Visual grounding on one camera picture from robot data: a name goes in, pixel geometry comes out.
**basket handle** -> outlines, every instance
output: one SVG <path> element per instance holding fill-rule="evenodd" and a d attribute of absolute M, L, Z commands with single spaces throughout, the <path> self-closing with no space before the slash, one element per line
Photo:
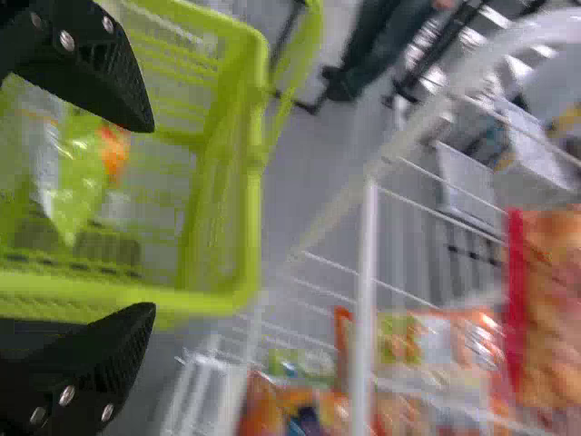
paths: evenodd
<path fill-rule="evenodd" d="M 319 0 L 292 0 L 300 2 L 291 13 L 289 21 L 282 31 L 279 41 L 275 45 L 272 53 L 271 78 L 269 95 L 271 98 L 280 98 L 277 113 L 271 118 L 271 124 L 263 143 L 264 163 L 266 164 L 271 155 L 274 145 L 277 143 L 282 132 L 284 122 L 294 105 L 293 97 L 304 84 L 310 72 L 312 60 L 319 50 L 322 38 L 322 7 Z M 306 16 L 300 24 L 299 30 L 292 40 L 287 43 L 281 52 L 284 40 L 291 32 L 292 22 L 298 16 L 302 7 L 307 8 Z M 288 83 L 281 92 L 276 90 L 277 84 L 284 78 L 285 74 L 291 73 Z"/>

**chip bag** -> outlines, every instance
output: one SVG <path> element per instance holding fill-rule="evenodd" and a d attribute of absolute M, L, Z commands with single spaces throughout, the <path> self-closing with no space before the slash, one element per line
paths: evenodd
<path fill-rule="evenodd" d="M 44 212 L 70 247 L 100 210 L 105 191 L 118 183 L 129 152 L 129 134 L 68 105 L 60 135 L 58 182 L 41 188 L 40 198 Z"/>

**black shoe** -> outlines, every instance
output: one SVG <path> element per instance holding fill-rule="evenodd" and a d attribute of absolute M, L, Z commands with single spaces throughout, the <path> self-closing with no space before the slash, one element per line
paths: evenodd
<path fill-rule="evenodd" d="M 357 100 L 358 96 L 349 90 L 345 82 L 339 82 L 329 90 L 327 97 L 333 102 L 349 103 Z"/>
<path fill-rule="evenodd" d="M 325 80 L 331 81 L 335 78 L 339 71 L 340 68 L 338 66 L 324 65 L 320 72 L 320 76 Z"/>

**white wire rack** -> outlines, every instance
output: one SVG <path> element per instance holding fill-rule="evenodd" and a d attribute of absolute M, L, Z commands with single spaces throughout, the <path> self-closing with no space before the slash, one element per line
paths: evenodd
<path fill-rule="evenodd" d="M 335 305 L 356 314 L 350 379 L 353 436 L 368 434 L 374 382 L 426 402 L 441 402 L 405 383 L 373 378 L 375 313 L 475 302 L 502 304 L 502 236 L 440 212 L 435 193 L 445 184 L 482 202 L 498 214 L 499 222 L 504 212 L 433 173 L 427 144 L 439 139 L 442 120 L 454 114 L 460 102 L 506 123 L 472 96 L 505 56 L 553 44 L 581 44 L 581 9 L 537 15 L 504 30 L 471 54 L 449 76 L 445 89 L 407 121 L 401 118 L 400 130 L 380 147 L 365 171 L 353 176 L 321 208 L 287 261 L 267 281 L 256 306 L 224 322 L 200 350 L 178 357 L 183 370 L 163 415 L 162 432 L 233 434 L 248 370 L 261 367 L 269 348 L 336 352 Z M 402 105 L 396 101 L 396 108 Z M 580 161 L 544 138 L 533 139 L 559 159 L 581 167 Z M 469 409 L 464 404 L 448 406 Z M 468 412 L 516 434 L 548 434 L 533 416 L 506 421 L 489 411 Z"/>

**food package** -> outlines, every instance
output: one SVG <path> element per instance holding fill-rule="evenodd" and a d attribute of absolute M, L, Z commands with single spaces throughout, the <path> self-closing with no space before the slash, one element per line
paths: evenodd
<path fill-rule="evenodd" d="M 129 152 L 129 134 L 102 118 L 28 84 L 23 142 L 30 149 L 34 190 L 68 246 L 102 210 Z"/>
<path fill-rule="evenodd" d="M 338 372 L 349 378 L 352 315 L 337 308 Z M 482 412 L 512 418 L 498 324 L 488 309 L 382 312 L 376 321 L 374 372 L 386 434 L 510 434 Z M 346 386 L 338 380 L 338 386 Z M 462 405 L 450 408 L 449 404 Z M 465 408 L 477 412 L 467 413 Z M 404 433 L 399 426 L 404 426 Z"/>
<path fill-rule="evenodd" d="M 237 436 L 350 436 L 344 393 L 297 379 L 250 375 Z M 374 415 L 369 436 L 387 436 Z"/>
<path fill-rule="evenodd" d="M 335 363 L 323 350 L 271 349 L 268 354 L 268 374 L 275 377 L 299 378 L 331 386 L 335 378 Z"/>
<path fill-rule="evenodd" d="M 250 375 L 238 436 L 286 436 L 276 387 L 257 372 Z"/>
<path fill-rule="evenodd" d="M 508 234 L 506 349 L 517 401 L 543 414 L 578 407 L 581 209 L 512 211 Z"/>

